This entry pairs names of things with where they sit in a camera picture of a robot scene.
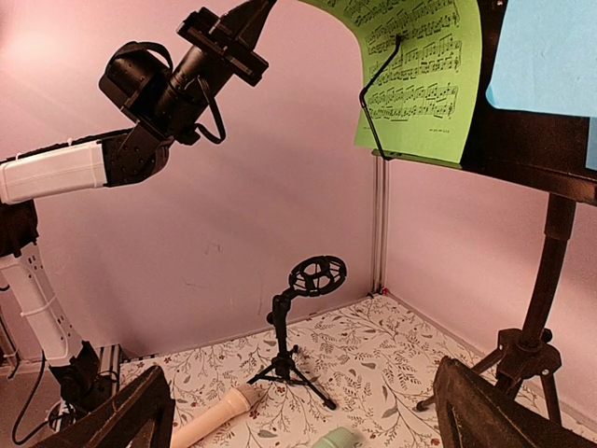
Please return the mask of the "black music stand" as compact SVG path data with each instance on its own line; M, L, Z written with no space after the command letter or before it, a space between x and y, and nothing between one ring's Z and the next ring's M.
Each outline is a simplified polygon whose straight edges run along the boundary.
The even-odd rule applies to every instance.
M531 303L550 193L576 201L548 316L562 401L596 416L596 174L586 119L500 110L480 95L459 168L395 160L384 286L488 352Z

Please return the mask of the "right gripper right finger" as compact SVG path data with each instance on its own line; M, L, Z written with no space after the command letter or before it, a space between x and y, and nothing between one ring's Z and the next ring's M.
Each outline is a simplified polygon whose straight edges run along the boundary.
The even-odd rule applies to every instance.
M455 358L441 359L433 387L445 447L595 445L508 398Z

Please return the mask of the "mint green toy microphone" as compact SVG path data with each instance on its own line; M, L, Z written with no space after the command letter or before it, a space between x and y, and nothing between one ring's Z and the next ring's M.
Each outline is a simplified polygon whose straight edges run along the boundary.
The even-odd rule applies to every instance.
M354 448L357 437L346 427L337 427L321 436L312 445L312 448Z

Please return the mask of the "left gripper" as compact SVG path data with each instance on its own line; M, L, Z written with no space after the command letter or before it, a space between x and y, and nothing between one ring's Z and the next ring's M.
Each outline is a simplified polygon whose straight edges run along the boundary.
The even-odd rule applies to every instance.
M202 7L183 20L177 33L255 87L269 68L255 48L275 3L276 0L250 0L221 16Z

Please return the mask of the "green paper sheet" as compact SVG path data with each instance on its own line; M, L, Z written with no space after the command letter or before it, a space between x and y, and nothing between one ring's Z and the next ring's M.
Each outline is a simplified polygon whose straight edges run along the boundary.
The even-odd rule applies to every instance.
M367 108L354 142L460 162L479 88L479 4L466 0L314 1L360 48Z

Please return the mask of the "blue paper sheet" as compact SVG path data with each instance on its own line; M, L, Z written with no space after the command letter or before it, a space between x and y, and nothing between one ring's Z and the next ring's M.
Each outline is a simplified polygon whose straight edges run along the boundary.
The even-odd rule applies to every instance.
M588 118L596 169L596 3L509 1L486 98L505 110Z

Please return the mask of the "beige toy microphone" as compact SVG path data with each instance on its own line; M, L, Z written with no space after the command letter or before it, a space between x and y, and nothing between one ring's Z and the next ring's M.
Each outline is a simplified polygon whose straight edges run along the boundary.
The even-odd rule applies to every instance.
M176 430L172 435L170 446L174 448L191 447L229 420L248 413L258 399L259 390L254 385L241 384L233 387L218 403Z

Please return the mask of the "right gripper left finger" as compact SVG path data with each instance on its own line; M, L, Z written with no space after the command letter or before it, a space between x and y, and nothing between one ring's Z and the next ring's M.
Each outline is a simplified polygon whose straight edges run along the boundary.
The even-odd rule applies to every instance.
M115 396L37 447L168 447L175 402L164 371L145 370Z

